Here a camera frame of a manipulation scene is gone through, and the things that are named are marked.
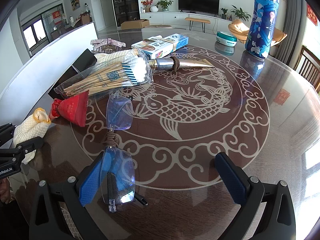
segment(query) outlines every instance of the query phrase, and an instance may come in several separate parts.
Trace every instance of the gray curtain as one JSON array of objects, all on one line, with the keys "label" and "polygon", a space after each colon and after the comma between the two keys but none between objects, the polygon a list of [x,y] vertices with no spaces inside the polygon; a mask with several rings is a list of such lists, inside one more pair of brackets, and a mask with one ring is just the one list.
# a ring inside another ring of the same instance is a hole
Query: gray curtain
[{"label": "gray curtain", "polygon": [[280,42],[275,58],[289,64],[300,29],[302,0],[288,0],[283,32],[288,36]]}]

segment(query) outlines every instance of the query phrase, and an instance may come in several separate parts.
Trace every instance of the glass tabletop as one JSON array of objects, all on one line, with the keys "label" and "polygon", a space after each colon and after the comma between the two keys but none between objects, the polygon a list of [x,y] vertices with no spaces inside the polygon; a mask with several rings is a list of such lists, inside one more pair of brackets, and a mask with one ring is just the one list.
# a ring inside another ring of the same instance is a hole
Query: glass tabletop
[{"label": "glass tabletop", "polygon": [[[188,36],[189,43],[173,55],[207,59],[214,67],[155,72],[153,84],[122,90],[133,96],[134,118],[129,130],[117,132],[119,147],[134,159],[136,192],[148,206],[134,202],[111,214],[98,193],[86,206],[90,215],[108,239],[217,239],[239,209],[210,165],[216,153],[226,151],[248,176],[288,183],[297,239],[304,239],[320,216],[320,101],[314,88],[273,57],[260,61],[243,44],[226,47],[206,33],[148,28],[99,38],[130,47],[174,33]],[[51,103],[45,93],[34,109],[49,112]],[[103,149],[106,104],[107,98],[89,102],[85,128],[56,119],[44,147],[14,176],[27,220],[37,181],[76,176]]]}]

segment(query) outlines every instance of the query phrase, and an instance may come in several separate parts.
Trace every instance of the red packet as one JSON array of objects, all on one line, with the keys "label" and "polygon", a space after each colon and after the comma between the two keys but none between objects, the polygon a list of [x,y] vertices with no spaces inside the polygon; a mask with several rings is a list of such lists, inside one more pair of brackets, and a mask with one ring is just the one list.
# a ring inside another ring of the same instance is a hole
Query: red packet
[{"label": "red packet", "polygon": [[89,91],[85,91],[65,100],[56,98],[51,105],[49,118],[53,120],[62,116],[80,127],[85,127],[88,96]]}]

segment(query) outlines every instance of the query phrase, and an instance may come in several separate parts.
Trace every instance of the circular table pattern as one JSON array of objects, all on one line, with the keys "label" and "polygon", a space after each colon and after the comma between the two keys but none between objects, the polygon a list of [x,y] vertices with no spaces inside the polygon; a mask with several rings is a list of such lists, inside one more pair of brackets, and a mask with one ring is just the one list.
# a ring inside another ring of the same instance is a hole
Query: circular table pattern
[{"label": "circular table pattern", "polygon": [[[122,89],[133,96],[134,118],[129,130],[117,131],[119,148],[132,155],[139,186],[210,186],[220,181],[210,169],[218,152],[242,168],[259,154],[269,131],[268,103],[252,76],[225,56],[193,45],[172,54],[205,58],[214,67],[155,71],[154,83]],[[103,150],[107,101],[90,100],[86,127],[72,126],[92,159]]]}]

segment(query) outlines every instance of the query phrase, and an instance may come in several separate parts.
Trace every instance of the brown hair tie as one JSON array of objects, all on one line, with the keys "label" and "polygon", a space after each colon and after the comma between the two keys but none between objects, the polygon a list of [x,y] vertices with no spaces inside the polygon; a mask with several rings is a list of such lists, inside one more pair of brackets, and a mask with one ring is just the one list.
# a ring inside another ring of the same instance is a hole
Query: brown hair tie
[{"label": "brown hair tie", "polygon": [[118,147],[120,140],[114,132],[107,132],[105,141],[102,142],[104,147]]},{"label": "brown hair tie", "polygon": [[173,59],[172,70],[177,71],[180,67],[180,61],[178,60],[178,58],[176,56],[171,56],[170,58]]}]

